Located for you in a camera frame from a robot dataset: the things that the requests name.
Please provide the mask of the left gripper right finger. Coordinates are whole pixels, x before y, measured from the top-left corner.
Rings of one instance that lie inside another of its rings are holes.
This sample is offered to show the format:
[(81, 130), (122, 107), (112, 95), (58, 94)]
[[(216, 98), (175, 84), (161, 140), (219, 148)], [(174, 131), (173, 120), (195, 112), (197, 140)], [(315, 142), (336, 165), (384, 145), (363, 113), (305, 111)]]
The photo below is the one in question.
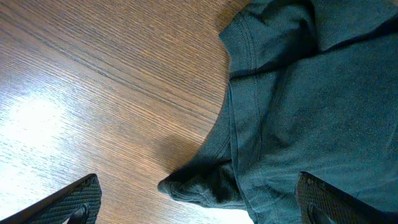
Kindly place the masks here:
[(383, 212), (308, 172), (300, 172), (295, 198), (304, 224), (397, 223), (396, 212)]

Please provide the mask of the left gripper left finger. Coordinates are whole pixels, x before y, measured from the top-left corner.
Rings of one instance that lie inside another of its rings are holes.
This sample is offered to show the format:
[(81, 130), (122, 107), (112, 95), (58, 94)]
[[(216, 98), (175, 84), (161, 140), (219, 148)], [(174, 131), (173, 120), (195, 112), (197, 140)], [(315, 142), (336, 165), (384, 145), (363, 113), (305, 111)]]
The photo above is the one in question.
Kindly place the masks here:
[(41, 201), (1, 220), (13, 223), (96, 223), (102, 191), (98, 176), (88, 174)]

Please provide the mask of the dark green Nike t-shirt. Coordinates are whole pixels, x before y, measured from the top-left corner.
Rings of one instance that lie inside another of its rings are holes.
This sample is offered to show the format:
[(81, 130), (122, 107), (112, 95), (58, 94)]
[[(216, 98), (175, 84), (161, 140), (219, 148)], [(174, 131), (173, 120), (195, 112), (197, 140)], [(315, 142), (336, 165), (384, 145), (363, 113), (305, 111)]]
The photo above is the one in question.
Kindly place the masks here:
[(305, 171), (397, 211), (396, 4), (255, 0), (220, 39), (230, 61), (219, 118), (160, 192), (254, 223), (300, 223)]

